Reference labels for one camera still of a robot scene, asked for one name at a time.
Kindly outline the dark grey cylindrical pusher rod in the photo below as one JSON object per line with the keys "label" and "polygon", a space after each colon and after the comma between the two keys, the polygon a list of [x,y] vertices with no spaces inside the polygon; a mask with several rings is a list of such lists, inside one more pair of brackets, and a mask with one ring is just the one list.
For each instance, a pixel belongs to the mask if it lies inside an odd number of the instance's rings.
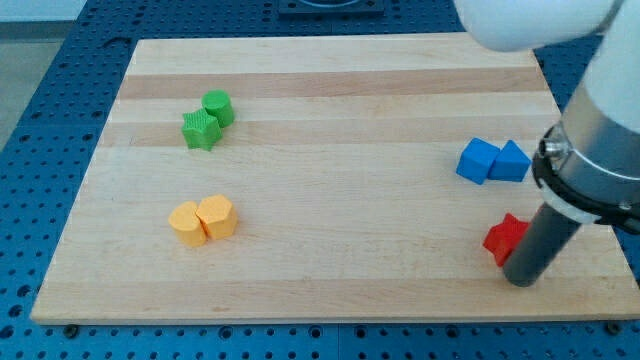
{"label": "dark grey cylindrical pusher rod", "polygon": [[518,287],[534,285],[581,226],[543,203],[504,263],[505,278]]}

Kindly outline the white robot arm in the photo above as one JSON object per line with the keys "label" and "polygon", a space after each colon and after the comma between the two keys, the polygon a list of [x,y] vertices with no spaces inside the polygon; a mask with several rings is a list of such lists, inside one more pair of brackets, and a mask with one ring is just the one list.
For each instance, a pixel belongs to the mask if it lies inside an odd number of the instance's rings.
{"label": "white robot arm", "polygon": [[503,265],[533,285],[583,224],[639,231],[639,0],[456,0],[464,29],[501,52],[599,34],[602,42],[560,120],[539,142],[544,202]]}

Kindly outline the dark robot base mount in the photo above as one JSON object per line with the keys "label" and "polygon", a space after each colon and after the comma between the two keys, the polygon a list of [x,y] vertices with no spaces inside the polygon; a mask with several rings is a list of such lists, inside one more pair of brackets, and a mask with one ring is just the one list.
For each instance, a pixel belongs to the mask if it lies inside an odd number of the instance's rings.
{"label": "dark robot base mount", "polygon": [[277,0],[280,16],[380,15],[384,0]]}

